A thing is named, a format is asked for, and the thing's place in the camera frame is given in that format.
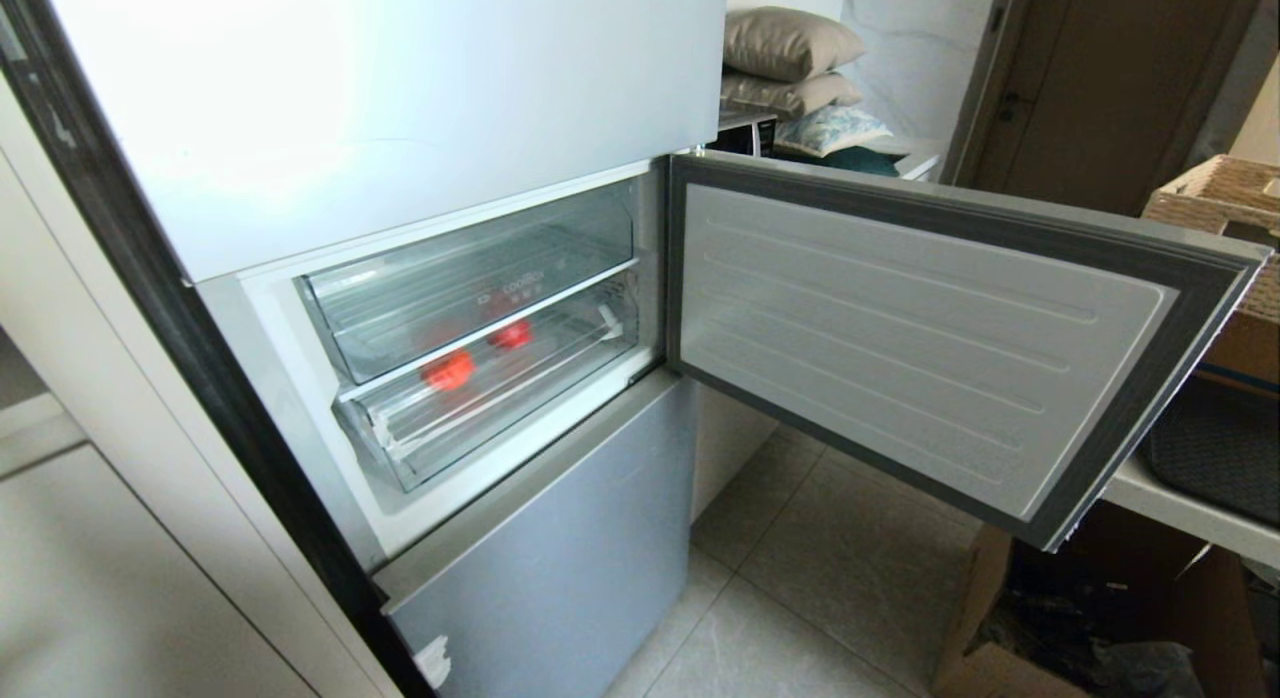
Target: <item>lower refrigerator door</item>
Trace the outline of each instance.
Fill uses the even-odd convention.
[[[442,698],[608,688],[684,587],[695,434],[659,370],[374,575]]]

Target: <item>patterned pillow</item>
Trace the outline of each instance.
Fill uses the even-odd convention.
[[[826,158],[882,136],[892,132],[874,115],[851,106],[823,106],[801,119],[780,123],[773,146],[782,152]]]

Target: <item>beige pillow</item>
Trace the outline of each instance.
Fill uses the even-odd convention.
[[[804,10],[754,6],[724,15],[724,63],[742,73],[794,83],[864,53],[858,33]]]
[[[860,100],[863,95],[858,88],[838,73],[823,73],[800,83],[782,83],[745,73],[721,76],[721,109],[763,110],[778,114],[782,120],[803,118],[831,104],[851,106]]]

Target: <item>red object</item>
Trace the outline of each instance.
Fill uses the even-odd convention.
[[[489,345],[506,351],[513,351],[517,347],[527,346],[532,339],[534,329],[529,325],[527,320],[517,320],[502,330],[495,330],[489,334]]]
[[[467,351],[454,351],[425,366],[420,375],[431,388],[438,391],[457,391],[466,386],[467,380],[471,380],[471,374],[475,370],[476,364],[471,360],[471,353]]]

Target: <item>transparent plastic drawer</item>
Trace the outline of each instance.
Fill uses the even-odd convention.
[[[627,352],[637,334],[623,274],[339,403],[338,416],[408,492]]]
[[[356,384],[632,256],[632,182],[595,188],[300,279]]]

